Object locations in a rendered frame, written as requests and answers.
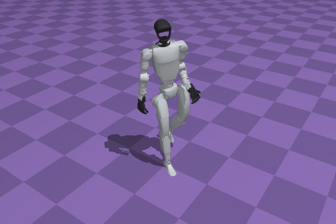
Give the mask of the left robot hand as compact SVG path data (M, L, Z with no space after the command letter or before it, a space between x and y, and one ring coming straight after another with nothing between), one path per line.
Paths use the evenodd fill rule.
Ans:
M190 85L191 85L191 87L187 91L190 93L190 96L191 96L191 99L192 99L191 104L194 104L201 98L200 95L199 95L199 93L201 93L201 92L196 90L191 83L190 83Z

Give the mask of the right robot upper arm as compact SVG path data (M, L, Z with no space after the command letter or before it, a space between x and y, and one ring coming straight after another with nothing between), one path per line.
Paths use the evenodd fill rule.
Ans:
M149 81L149 74L148 74L148 69L149 69L149 64L150 64L150 59L152 58L153 54L153 49L146 48L141 51L141 79L140 82L148 82Z

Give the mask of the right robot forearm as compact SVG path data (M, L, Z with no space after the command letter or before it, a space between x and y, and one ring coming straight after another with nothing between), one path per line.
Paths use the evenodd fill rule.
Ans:
M141 79L141 74L139 76L139 95L138 95L138 99L142 101L142 98L145 96L146 98L146 86L147 86L147 82L140 82Z

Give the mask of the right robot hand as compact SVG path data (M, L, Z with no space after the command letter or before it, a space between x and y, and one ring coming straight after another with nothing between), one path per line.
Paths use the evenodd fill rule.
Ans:
M143 113L143 114L147 114L148 113L148 110L145 108L145 96L142 98L142 101L138 99L138 110ZM147 112L145 112L145 111Z

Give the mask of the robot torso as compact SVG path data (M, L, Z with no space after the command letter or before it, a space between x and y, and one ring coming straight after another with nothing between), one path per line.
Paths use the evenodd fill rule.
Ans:
M177 78L180 68L180 49L175 40L168 40L170 45L160 47L162 43L151 45L153 49L152 65L156 75L162 81L159 91L164 94L166 100L172 99L178 94L178 86L173 79Z

